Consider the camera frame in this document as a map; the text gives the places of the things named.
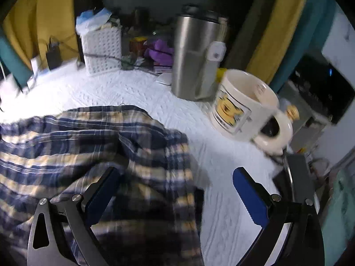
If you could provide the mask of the blue plaid pants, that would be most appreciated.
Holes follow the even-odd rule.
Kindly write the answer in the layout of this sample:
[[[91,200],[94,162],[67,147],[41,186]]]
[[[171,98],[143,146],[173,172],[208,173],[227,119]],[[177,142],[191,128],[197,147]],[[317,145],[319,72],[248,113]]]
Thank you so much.
[[[202,265],[187,136],[136,106],[95,106],[1,125],[2,265],[25,265],[39,201],[84,193],[122,160],[93,226],[112,265]]]

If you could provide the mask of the black laptop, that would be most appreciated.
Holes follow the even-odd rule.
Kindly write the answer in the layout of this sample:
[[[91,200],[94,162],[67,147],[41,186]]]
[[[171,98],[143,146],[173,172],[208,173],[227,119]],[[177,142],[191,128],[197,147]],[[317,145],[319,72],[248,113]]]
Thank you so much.
[[[281,197],[287,201],[297,203],[311,201],[313,206],[318,204],[314,184],[303,154],[283,156],[283,168],[272,180]]]

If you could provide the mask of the white textured tablecloth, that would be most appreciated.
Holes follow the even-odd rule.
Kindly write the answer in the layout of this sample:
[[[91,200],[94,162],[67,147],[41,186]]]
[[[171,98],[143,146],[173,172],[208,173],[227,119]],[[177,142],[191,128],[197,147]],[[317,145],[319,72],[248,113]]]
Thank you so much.
[[[260,228],[232,184],[242,166],[270,193],[279,167],[254,144],[224,137],[212,126],[209,104],[175,97],[168,86],[143,71],[115,71],[90,77],[84,69],[37,85],[1,106],[1,125],[95,106],[136,106],[166,129],[188,138],[194,183],[195,219],[202,265],[236,265]]]

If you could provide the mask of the cream bear mug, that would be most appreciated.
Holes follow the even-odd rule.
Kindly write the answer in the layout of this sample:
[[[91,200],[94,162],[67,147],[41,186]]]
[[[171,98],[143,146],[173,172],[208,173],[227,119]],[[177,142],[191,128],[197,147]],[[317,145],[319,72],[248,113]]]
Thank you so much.
[[[292,123],[300,119],[296,106],[280,108],[276,93],[262,80],[242,70],[228,69],[209,112],[221,134],[252,141],[270,156],[281,156],[292,140]]]

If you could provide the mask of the black monitor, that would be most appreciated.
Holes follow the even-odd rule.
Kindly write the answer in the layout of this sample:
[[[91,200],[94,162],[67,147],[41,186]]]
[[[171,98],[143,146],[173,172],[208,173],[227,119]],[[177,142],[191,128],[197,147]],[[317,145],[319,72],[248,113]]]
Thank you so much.
[[[354,100],[354,87],[326,59],[304,55],[289,80],[315,112],[337,124]]]

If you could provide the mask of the white power strip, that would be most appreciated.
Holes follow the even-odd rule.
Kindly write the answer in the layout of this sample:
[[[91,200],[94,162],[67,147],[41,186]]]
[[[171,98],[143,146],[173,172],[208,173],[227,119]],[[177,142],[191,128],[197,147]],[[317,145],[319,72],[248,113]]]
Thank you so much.
[[[27,82],[29,90],[32,90],[39,84],[43,82],[52,81],[54,79],[66,76],[68,74],[76,73],[78,71],[78,66],[80,62],[77,58],[64,61],[59,67],[50,70],[44,68],[42,70],[37,70],[36,74],[32,75]]]

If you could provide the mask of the white charger plug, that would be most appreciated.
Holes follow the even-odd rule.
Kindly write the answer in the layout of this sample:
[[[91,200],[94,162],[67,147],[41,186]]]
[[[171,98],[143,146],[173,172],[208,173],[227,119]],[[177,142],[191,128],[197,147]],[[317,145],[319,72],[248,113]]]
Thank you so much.
[[[41,71],[42,62],[41,62],[39,55],[37,55],[36,57],[33,57],[30,60],[30,63],[31,63],[31,67],[32,67],[32,71],[33,71],[34,75],[36,75],[39,71]]]

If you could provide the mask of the black power adapter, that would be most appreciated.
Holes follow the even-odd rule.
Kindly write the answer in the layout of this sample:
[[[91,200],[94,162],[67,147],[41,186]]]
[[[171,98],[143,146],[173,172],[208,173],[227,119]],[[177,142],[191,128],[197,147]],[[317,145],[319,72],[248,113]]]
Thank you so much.
[[[49,43],[47,45],[46,60],[50,71],[59,68],[63,62],[61,59],[59,42],[54,41],[52,38],[49,39]]]

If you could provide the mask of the white perforated basket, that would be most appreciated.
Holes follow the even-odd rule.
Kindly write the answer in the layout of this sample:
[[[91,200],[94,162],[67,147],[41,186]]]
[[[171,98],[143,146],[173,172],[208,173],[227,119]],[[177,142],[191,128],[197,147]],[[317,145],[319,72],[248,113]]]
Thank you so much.
[[[122,34],[119,27],[102,28],[81,37],[84,63],[89,76],[120,70]]]

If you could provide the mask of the small orange jar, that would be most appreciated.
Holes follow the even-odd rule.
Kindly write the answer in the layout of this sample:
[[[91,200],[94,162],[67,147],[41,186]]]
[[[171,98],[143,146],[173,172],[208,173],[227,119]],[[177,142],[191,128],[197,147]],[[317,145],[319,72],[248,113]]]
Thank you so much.
[[[142,57],[147,49],[147,37],[134,37],[129,40],[129,51],[137,57]]]

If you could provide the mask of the purple plush toy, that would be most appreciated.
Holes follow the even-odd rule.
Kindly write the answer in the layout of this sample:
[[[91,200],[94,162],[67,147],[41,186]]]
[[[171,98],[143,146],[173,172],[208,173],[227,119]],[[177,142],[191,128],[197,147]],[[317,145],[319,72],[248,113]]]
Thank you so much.
[[[168,67],[173,65],[173,56],[174,49],[169,47],[167,42],[162,39],[147,44],[147,48],[144,52],[145,58],[150,58],[155,63]]]

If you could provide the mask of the blue tissue pack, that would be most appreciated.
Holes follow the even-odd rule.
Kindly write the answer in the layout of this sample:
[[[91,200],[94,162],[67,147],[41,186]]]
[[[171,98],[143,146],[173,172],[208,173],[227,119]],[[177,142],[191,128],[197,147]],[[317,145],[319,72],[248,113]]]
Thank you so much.
[[[94,14],[93,10],[87,10],[82,12],[76,17],[75,30],[77,35],[83,36],[91,31],[99,29],[101,26],[109,21],[112,12],[103,8],[101,11]]]

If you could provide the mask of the yellow curtain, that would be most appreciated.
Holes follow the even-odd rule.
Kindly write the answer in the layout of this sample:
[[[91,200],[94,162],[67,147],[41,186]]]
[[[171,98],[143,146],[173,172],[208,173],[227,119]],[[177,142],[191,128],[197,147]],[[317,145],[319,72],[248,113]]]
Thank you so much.
[[[77,57],[74,0],[18,0],[2,23],[2,29],[19,61],[28,69],[39,56],[46,62],[47,46],[61,41],[61,58]]]

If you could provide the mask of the stainless steel tumbler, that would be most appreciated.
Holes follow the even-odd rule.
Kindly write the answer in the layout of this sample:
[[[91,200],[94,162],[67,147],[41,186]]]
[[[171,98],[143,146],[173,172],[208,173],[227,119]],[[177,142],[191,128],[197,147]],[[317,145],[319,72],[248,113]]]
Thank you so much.
[[[226,52],[227,19],[187,4],[174,33],[172,93],[189,101],[210,100],[217,90],[217,69]]]

